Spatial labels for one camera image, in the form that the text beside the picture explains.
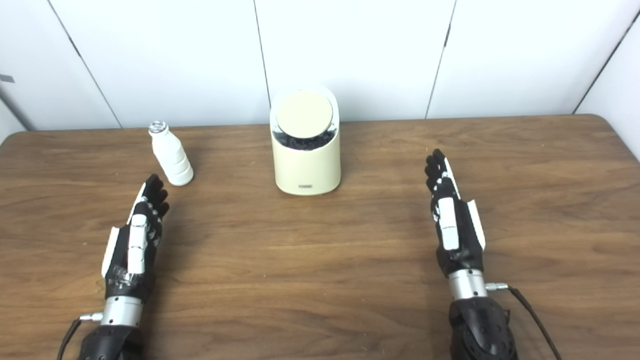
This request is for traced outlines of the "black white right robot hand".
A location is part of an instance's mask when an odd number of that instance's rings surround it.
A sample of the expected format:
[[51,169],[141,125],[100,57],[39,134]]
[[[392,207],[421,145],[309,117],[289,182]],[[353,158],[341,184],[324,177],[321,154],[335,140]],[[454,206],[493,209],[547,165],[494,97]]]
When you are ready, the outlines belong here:
[[439,148],[426,157],[424,172],[442,274],[448,278],[458,271],[483,271],[486,238],[476,201],[462,198],[450,162]]

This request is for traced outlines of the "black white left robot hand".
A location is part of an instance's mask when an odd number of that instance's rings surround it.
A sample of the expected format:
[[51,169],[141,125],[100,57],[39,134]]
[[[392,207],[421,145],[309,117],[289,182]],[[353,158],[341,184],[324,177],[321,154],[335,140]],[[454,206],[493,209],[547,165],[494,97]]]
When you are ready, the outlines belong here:
[[133,297],[146,303],[156,286],[154,269],[169,211],[169,192],[158,174],[151,174],[135,197],[126,224],[110,230],[101,274],[105,299]]

